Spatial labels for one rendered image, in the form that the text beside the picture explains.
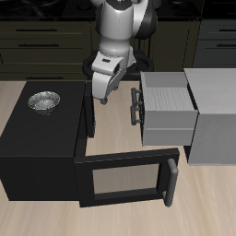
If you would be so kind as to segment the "white cabinet drawer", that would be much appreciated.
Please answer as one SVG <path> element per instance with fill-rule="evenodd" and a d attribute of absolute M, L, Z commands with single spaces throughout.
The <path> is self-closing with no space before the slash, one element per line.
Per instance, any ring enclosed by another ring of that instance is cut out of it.
<path fill-rule="evenodd" d="M 184 72 L 142 72 L 144 146 L 189 146 L 198 110 Z"/>

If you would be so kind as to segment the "dark kitchen cupboards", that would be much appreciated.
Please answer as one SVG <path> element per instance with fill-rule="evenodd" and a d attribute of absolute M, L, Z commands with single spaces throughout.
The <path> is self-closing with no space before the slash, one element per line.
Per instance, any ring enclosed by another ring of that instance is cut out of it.
<path fill-rule="evenodd" d="M 130 44 L 157 71 L 193 64 L 199 23 L 173 18 L 146 40 Z M 92 21 L 0 21 L 0 80 L 85 80 L 82 64 L 99 48 Z"/>

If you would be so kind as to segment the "grey speckled bowl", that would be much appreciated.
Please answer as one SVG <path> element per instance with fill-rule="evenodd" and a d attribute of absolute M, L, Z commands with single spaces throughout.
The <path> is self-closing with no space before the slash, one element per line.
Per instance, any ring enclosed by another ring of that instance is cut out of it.
<path fill-rule="evenodd" d="M 29 107 L 40 115 L 51 115 L 58 107 L 61 97 L 53 91 L 41 91 L 28 100 Z"/>

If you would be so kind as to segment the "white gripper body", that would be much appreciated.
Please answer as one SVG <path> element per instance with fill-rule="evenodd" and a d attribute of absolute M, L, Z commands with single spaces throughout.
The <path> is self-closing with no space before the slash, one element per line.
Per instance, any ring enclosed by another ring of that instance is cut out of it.
<path fill-rule="evenodd" d="M 92 64 L 92 94 L 104 100 L 126 73 L 127 59 L 123 57 L 97 57 Z"/>

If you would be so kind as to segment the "grey kitchen drawer unit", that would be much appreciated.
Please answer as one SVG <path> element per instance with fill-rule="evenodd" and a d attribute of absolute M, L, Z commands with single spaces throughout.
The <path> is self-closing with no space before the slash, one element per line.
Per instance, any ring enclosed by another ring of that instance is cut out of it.
<path fill-rule="evenodd" d="M 193 67 L 236 68 L 236 19 L 201 22 Z"/>

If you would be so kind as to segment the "black microwave door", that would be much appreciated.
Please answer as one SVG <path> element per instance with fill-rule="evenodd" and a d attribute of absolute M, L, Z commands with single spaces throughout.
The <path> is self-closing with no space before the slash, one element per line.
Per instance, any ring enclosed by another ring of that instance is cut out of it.
<path fill-rule="evenodd" d="M 75 158 L 79 204 L 163 200 L 170 175 L 167 160 L 174 159 L 177 166 L 179 156 L 177 148 L 167 148 Z"/>

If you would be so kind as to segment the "flat black base plate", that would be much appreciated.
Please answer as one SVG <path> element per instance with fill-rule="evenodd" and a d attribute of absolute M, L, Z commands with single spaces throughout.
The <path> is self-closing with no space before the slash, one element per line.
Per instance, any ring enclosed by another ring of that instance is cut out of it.
<path fill-rule="evenodd" d="M 92 52 L 92 55 L 88 57 L 82 65 L 83 73 L 88 77 L 88 80 L 92 79 L 93 71 L 91 70 L 91 65 L 97 56 L 98 51 Z M 122 81 L 138 81 L 140 79 L 141 72 L 153 72 L 154 64 L 146 57 L 143 51 L 134 50 L 134 57 L 136 63 L 129 66 L 126 70 L 126 74 L 122 78 Z"/>

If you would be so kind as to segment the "white cabinet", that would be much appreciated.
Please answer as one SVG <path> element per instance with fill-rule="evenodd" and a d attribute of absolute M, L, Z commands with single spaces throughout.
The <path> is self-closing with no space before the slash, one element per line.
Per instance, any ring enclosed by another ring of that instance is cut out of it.
<path fill-rule="evenodd" d="M 236 165 L 236 68 L 185 68 L 199 114 L 190 165 Z"/>

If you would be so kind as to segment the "black microwave oven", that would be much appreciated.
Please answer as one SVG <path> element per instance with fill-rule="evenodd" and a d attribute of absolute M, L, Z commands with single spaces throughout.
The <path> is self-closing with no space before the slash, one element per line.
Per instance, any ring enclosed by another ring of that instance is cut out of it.
<path fill-rule="evenodd" d="M 61 97 L 51 115 L 28 105 L 41 91 Z M 87 139 L 96 134 L 89 82 L 26 83 L 0 136 L 0 180 L 8 199 L 79 203 L 74 159 L 87 156 Z"/>

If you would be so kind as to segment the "black kitchen countertop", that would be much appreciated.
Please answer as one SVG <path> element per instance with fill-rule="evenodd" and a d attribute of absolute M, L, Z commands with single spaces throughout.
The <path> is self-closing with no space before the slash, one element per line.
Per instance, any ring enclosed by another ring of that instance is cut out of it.
<path fill-rule="evenodd" d="M 0 0 L 0 21 L 94 21 L 89 0 Z M 161 0 L 160 21 L 236 19 L 236 0 Z"/>

